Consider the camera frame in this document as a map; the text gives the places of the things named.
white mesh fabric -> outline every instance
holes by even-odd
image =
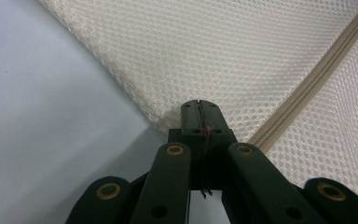
[[[162,133],[212,101],[246,141],[320,61],[358,0],[41,0]]]
[[[267,155],[299,186],[325,176],[358,193],[358,40]]]

